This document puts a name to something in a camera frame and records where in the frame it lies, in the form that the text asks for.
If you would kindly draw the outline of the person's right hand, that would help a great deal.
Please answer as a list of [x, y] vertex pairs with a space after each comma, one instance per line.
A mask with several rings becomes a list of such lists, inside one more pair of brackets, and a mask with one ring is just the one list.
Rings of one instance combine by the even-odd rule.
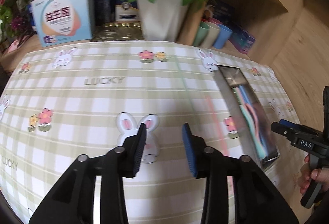
[[329, 188], [329, 169], [323, 167], [321, 169], [311, 170], [309, 166], [310, 156], [309, 154], [304, 159], [305, 164], [301, 167], [301, 176], [298, 178], [298, 186], [300, 193], [305, 194], [312, 180], [322, 185], [324, 192], [328, 191]]

